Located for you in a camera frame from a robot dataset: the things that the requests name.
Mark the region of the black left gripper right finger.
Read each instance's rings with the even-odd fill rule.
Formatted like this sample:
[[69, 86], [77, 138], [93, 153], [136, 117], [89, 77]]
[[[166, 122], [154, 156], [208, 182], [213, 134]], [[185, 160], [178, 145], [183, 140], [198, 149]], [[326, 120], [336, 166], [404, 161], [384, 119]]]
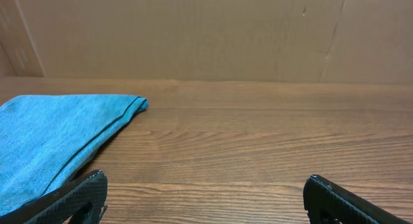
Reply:
[[303, 203], [311, 224], [409, 224], [317, 174], [305, 183]]

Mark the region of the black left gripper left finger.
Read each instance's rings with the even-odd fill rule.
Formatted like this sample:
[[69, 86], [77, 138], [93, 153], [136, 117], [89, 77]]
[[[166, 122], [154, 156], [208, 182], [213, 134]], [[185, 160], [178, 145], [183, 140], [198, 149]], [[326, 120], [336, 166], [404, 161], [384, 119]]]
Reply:
[[1, 223], [98, 224], [108, 208], [107, 189], [104, 172], [93, 170], [1, 216]]

